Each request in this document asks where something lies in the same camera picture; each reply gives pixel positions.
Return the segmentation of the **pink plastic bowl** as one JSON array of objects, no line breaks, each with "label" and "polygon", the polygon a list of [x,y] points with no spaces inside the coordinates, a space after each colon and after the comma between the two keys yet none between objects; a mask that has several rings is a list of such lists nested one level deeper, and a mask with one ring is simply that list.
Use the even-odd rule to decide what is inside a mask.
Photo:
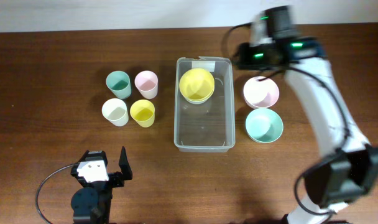
[{"label": "pink plastic bowl", "polygon": [[278,101],[280,91],[273,80],[258,76],[244,84],[243,96],[246,104],[253,109],[270,108]]}]

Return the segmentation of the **white plastic cup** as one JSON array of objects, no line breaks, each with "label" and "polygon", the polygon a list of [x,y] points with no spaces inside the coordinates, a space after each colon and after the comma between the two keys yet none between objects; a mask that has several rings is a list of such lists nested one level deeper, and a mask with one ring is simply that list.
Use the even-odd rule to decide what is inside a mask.
[{"label": "white plastic cup", "polygon": [[118,127],[125,126],[129,121],[127,106],[119,98],[107,100],[103,104],[101,112],[109,122]]}]

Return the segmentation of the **yellow plastic cup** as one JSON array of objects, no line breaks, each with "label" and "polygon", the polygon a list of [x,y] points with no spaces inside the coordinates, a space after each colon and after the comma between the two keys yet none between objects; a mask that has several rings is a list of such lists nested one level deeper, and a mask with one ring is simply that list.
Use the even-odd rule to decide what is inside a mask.
[{"label": "yellow plastic cup", "polygon": [[155,106],[149,100],[137,100],[130,108],[130,115],[143,128],[149,128],[155,121]]}]

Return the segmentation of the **green plastic bowl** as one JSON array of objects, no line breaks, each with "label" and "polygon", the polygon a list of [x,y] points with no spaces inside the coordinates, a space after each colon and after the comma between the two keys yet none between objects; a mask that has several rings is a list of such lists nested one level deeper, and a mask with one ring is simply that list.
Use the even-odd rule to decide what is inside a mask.
[{"label": "green plastic bowl", "polygon": [[271,143],[284,131],[281,117],[273,110],[258,108],[251,111],[245,121],[247,135],[255,142]]}]

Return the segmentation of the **green plastic cup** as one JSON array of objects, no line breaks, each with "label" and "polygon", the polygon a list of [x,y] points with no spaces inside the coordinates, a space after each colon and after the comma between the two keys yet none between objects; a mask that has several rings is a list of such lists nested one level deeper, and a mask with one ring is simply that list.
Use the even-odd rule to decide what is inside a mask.
[{"label": "green plastic cup", "polygon": [[123,71],[111,72],[106,77],[106,86],[117,98],[122,100],[130,97],[132,93],[129,75]]}]

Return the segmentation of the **yellow plastic bowl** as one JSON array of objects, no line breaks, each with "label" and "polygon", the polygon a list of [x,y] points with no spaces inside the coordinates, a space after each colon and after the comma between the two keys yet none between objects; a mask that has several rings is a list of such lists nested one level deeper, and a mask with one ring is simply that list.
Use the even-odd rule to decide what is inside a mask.
[{"label": "yellow plastic bowl", "polygon": [[214,76],[203,68],[193,68],[185,72],[178,83],[182,96],[191,100],[201,100],[213,94],[214,85]]}]

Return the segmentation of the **pink plastic cup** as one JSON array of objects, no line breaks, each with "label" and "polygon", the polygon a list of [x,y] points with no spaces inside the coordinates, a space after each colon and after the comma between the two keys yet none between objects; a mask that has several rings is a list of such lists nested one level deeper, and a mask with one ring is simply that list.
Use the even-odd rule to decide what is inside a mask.
[{"label": "pink plastic cup", "polygon": [[134,83],[144,98],[153,99],[157,96],[159,80],[154,72],[145,70],[138,73]]}]

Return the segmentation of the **white plastic bowl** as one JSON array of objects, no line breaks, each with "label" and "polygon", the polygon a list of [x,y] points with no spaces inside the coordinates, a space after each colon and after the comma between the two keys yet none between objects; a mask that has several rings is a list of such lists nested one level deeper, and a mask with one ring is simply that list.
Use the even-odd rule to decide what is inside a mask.
[{"label": "white plastic bowl", "polygon": [[189,98],[184,98],[187,102],[191,103],[191,104],[194,104],[194,105],[199,105],[199,104],[202,104],[204,102],[206,102],[209,98],[211,98],[212,94],[206,96],[205,98],[201,99],[201,100],[191,100]]}]

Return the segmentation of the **clear plastic storage container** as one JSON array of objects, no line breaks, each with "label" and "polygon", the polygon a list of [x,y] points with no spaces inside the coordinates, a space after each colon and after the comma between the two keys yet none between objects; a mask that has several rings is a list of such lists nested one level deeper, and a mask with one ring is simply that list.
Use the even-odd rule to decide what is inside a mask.
[{"label": "clear plastic storage container", "polygon": [[[180,93],[179,81],[193,68],[209,71],[214,93],[192,104]],[[177,60],[175,78],[174,144],[181,152],[227,152],[236,143],[234,82],[231,61],[222,57]]]}]

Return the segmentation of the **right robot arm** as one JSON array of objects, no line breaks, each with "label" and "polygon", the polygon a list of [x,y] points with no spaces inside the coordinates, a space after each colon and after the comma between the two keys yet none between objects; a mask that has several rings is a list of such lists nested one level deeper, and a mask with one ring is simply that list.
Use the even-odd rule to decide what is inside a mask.
[{"label": "right robot arm", "polygon": [[240,70],[282,74],[300,101],[318,141],[320,161],[297,182],[306,194],[283,223],[331,223],[333,215],[373,189],[378,179],[378,146],[353,120],[335,83],[331,64],[315,37],[302,36],[288,6],[260,12],[251,40],[238,47]]}]

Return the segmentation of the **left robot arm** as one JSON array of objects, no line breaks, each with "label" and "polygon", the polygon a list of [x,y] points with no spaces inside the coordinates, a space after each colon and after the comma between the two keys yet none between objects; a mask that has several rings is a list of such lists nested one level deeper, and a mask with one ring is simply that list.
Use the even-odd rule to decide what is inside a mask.
[{"label": "left robot arm", "polygon": [[108,172],[107,165],[104,151],[86,151],[71,168],[71,176],[82,186],[71,198],[74,223],[109,223],[113,189],[132,179],[126,149],[121,148],[120,171]]}]

